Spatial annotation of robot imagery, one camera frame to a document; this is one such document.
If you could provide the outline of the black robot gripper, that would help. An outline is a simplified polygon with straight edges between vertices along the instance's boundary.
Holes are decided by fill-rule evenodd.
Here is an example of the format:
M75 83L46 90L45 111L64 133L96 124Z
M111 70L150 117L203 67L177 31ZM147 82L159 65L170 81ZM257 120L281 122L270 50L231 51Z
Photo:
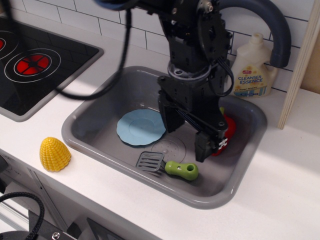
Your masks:
M169 76L157 79L160 86L158 106L168 133L189 123L195 130L195 160L204 162L227 140L227 121L219 100L207 80L183 81Z

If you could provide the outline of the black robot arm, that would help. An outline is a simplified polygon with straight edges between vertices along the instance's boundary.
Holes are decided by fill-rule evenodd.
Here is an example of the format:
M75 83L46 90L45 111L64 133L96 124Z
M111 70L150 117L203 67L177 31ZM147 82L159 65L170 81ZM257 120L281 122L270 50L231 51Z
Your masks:
M195 159L203 162L226 142L219 100L231 93L226 77L231 34L217 0L134 0L131 8L156 14L169 44L167 76L158 78L158 105L168 132L185 122L196 129Z

